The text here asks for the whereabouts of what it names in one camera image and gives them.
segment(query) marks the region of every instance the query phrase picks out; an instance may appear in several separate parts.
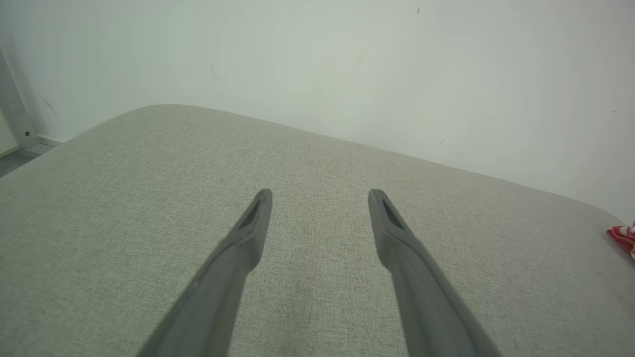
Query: gray floor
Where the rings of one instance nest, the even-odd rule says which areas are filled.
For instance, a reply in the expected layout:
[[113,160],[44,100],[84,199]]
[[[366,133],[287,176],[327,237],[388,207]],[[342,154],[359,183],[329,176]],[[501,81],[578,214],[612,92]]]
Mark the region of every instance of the gray floor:
[[33,160],[33,158],[20,155],[19,150],[0,158],[0,177],[5,176],[7,173],[17,169],[31,160]]

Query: red and white cloth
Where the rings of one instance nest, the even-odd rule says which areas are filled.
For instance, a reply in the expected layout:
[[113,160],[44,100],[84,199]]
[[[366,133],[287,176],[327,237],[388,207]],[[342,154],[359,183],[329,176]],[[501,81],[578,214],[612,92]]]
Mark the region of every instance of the red and white cloth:
[[615,226],[606,233],[635,259],[635,222],[630,227]]

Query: red cloth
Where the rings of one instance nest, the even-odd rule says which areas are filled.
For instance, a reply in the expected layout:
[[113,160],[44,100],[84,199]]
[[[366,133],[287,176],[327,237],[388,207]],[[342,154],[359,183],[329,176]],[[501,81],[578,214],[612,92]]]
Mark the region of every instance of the red cloth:
[[635,222],[630,227],[614,226],[606,233],[635,259]]

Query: mattress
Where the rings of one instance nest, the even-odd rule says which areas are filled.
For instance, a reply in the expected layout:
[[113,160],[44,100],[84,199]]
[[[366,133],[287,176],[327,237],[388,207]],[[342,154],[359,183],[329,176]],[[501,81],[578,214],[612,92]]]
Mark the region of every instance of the mattress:
[[367,194],[385,191],[504,356],[635,351],[605,211],[229,112],[155,105],[0,178],[0,355],[134,356],[261,189],[230,356],[406,356]]

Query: fabric surface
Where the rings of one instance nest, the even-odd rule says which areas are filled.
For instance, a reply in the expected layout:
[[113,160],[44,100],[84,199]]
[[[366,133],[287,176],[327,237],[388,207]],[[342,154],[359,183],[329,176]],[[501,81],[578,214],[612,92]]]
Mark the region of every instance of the fabric surface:
[[231,356],[406,356],[367,193],[384,190],[503,355],[635,350],[635,262],[591,205],[182,105],[0,178],[0,355],[134,356],[254,195],[273,191]]

